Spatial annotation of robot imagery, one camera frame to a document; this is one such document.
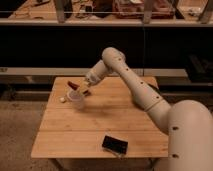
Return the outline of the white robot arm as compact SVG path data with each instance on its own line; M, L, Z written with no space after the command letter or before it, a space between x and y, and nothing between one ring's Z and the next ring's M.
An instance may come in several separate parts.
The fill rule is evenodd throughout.
M125 62L125 55L105 48L101 59L87 72L80 92L116 72L129 88L133 100L168 136L169 171L213 171L213 115L202 103L182 100L170 105Z

